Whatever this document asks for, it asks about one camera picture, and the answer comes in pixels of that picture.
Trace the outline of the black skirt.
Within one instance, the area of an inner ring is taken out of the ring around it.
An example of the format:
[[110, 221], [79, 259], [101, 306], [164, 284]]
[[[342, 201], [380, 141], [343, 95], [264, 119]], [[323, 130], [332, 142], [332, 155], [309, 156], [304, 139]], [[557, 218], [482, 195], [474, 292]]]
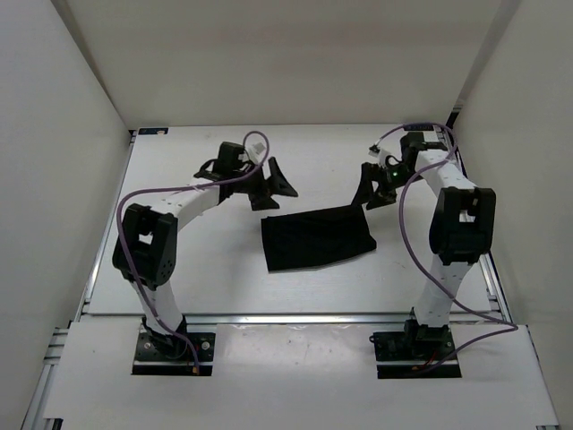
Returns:
[[261, 241], [270, 272], [328, 266], [377, 249], [363, 208], [353, 205], [267, 217]]

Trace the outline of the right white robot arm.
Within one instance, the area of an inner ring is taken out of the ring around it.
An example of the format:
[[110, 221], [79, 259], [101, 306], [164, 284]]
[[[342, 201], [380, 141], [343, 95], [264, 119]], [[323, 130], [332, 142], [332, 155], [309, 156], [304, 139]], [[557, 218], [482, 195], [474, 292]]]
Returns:
[[372, 210], [393, 203], [403, 212], [408, 187], [423, 180], [437, 198], [429, 229], [431, 268], [402, 336], [403, 350], [421, 358], [446, 341], [449, 314], [462, 280], [492, 246], [496, 194], [467, 179], [443, 142], [428, 142], [421, 132], [400, 140], [401, 157], [379, 150], [364, 162], [354, 205]]

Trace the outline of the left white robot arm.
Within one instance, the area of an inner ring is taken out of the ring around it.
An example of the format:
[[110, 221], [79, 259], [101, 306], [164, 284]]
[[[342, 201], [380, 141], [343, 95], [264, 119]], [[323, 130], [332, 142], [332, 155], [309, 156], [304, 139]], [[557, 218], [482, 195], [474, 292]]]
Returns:
[[195, 350], [170, 284], [178, 234], [205, 211], [239, 193], [247, 195], [253, 211], [278, 209], [277, 195], [298, 195], [264, 144], [222, 142], [217, 157], [203, 163], [188, 185], [166, 190], [164, 198], [152, 205], [134, 202], [119, 212], [112, 264], [140, 299], [142, 325], [151, 344], [168, 358]]

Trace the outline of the right blue label sticker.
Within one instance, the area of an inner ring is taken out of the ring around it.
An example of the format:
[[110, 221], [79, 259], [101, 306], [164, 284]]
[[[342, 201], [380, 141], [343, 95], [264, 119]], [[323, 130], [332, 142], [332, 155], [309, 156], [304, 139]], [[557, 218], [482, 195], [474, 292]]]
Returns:
[[403, 129], [406, 132], [433, 132], [434, 126], [428, 124], [412, 124], [404, 125]]

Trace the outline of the blue label sticker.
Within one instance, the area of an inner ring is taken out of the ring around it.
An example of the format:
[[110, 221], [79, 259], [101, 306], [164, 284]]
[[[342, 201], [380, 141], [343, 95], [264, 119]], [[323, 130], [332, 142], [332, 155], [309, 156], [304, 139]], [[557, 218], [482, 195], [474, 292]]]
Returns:
[[433, 132], [434, 126], [428, 124], [412, 124], [404, 125], [403, 129], [406, 132]]
[[138, 130], [138, 135], [165, 135], [168, 131], [168, 127], [143, 127]]

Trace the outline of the left blue label sticker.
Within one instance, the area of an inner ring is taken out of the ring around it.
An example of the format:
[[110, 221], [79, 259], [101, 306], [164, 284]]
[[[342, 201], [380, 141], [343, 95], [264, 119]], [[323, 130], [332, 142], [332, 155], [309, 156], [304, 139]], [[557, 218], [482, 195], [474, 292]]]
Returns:
[[138, 130], [138, 135], [165, 135], [168, 131], [168, 127], [143, 127]]

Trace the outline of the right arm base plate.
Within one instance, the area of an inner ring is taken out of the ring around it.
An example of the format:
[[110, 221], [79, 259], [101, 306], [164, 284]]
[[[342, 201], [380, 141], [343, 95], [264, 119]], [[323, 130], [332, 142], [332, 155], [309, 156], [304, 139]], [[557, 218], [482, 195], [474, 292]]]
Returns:
[[403, 331], [376, 331], [369, 341], [374, 346], [377, 377], [381, 380], [462, 377], [456, 356], [435, 370], [428, 370], [454, 351], [451, 331], [448, 331], [445, 340], [440, 341], [410, 340]]

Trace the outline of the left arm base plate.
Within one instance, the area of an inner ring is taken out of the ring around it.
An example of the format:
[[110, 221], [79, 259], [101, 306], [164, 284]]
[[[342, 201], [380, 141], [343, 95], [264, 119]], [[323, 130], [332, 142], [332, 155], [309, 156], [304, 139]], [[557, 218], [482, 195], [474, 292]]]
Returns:
[[216, 333], [192, 331], [187, 333], [199, 364], [186, 342], [153, 340], [140, 328], [133, 355], [132, 375], [154, 376], [212, 376]]

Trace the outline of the front aluminium rail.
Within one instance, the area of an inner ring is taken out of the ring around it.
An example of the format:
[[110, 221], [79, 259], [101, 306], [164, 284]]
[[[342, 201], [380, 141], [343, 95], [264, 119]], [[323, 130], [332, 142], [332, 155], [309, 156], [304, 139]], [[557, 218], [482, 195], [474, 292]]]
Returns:
[[[89, 318], [136, 318], [141, 319], [139, 314], [89, 314], [83, 313], [76, 316], [73, 321], [81, 322]], [[403, 323], [408, 314], [186, 314], [185, 319], [191, 325], [214, 325], [214, 324], [378, 324], [378, 323]], [[486, 322], [472, 314], [454, 313], [450, 315], [451, 323], [476, 324]]]

